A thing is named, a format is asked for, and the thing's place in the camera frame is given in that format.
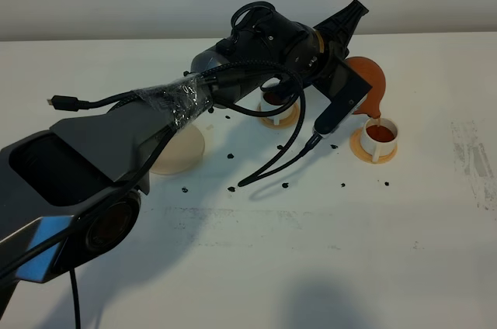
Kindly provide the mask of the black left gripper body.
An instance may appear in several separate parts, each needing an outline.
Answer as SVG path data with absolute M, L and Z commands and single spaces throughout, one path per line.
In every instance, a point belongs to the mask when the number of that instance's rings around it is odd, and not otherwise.
M 309 86 L 334 57 L 337 56 L 325 48 L 314 26 L 288 19 L 273 5 L 245 5 L 231 17 L 230 62 L 263 60 L 282 64 Z

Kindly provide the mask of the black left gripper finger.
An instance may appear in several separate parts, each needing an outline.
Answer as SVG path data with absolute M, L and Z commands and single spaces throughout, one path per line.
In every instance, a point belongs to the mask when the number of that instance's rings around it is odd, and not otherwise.
M 337 57 L 349 55 L 349 42 L 362 19 L 369 12 L 358 0 L 353 0 L 344 9 L 323 20 L 314 30 L 318 33 L 325 48 Z

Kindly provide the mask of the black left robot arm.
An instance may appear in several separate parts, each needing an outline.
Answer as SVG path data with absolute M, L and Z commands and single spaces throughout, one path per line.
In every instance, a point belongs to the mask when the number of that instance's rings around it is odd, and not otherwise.
M 231 110 L 278 78 L 288 109 L 314 86 L 328 100 L 304 146 L 311 151 L 356 111 L 371 87 L 345 59 L 367 8 L 353 1 L 316 26 L 268 2 L 241 7 L 231 34 L 198 54 L 178 81 L 97 102 L 56 95 L 50 104 L 102 115 L 73 117 L 1 151 L 1 296 L 43 283 L 117 246 L 134 226 L 149 171 L 166 145 L 213 107 Z

